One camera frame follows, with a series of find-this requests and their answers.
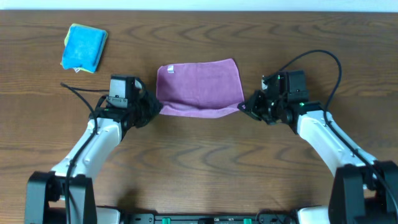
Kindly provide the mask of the purple microfiber cloth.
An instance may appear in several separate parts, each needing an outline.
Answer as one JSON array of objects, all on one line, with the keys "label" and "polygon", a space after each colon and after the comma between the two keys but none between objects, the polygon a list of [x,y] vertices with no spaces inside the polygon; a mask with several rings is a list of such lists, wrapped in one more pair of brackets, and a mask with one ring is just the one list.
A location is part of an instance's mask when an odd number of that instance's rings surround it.
[{"label": "purple microfiber cloth", "polygon": [[162,115],[220,118],[238,111],[244,93],[236,63],[228,58],[159,67],[156,98]]}]

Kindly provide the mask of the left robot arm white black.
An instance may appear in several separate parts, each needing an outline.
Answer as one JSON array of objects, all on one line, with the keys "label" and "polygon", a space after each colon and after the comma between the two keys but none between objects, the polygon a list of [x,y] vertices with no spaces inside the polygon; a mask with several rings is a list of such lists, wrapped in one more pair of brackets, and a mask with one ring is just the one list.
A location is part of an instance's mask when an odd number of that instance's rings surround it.
[{"label": "left robot arm white black", "polygon": [[156,117],[162,104],[137,77],[113,75],[67,156],[27,182],[25,223],[128,223],[120,209],[97,206],[93,184],[110,153],[132,128]]}]

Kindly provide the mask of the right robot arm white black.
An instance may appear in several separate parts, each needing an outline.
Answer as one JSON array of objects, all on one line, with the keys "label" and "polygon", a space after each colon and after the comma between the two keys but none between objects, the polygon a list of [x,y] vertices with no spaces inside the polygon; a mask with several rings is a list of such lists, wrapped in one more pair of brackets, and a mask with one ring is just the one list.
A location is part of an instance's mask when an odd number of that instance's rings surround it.
[{"label": "right robot arm white black", "polygon": [[361,149],[318,101],[301,70],[262,78],[238,109],[268,125],[284,123],[311,145],[334,176],[329,204],[297,210],[297,223],[397,223],[397,165]]}]

